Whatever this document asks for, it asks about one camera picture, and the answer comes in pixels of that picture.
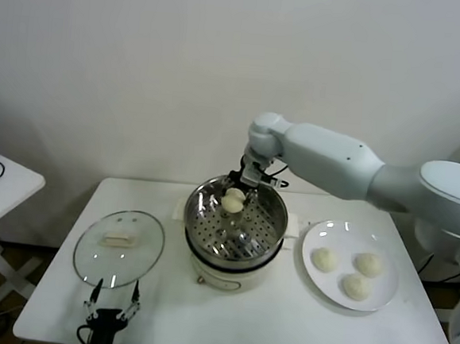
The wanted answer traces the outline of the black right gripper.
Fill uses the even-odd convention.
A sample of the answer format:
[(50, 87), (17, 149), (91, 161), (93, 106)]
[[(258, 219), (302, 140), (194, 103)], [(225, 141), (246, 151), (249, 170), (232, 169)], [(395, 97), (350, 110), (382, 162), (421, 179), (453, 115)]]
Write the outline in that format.
[(251, 165), (243, 165), (239, 171), (230, 171), (224, 178), (224, 188), (240, 188), (249, 190), (245, 193), (244, 206), (249, 206), (251, 202), (257, 200), (258, 190), (256, 187), (261, 182), (261, 173)]

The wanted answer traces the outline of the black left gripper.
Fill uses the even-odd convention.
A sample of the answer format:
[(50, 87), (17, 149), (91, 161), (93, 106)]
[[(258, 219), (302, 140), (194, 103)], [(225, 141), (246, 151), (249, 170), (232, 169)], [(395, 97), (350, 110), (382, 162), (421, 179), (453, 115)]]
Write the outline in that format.
[(139, 281), (136, 281), (132, 292), (129, 306), (122, 312), (120, 309), (97, 309), (96, 304), (102, 289), (102, 279), (99, 280), (88, 301), (84, 302), (87, 310), (88, 326), (91, 335), (88, 344), (113, 344), (116, 333), (120, 330), (120, 320), (131, 320), (140, 310), (140, 288)]

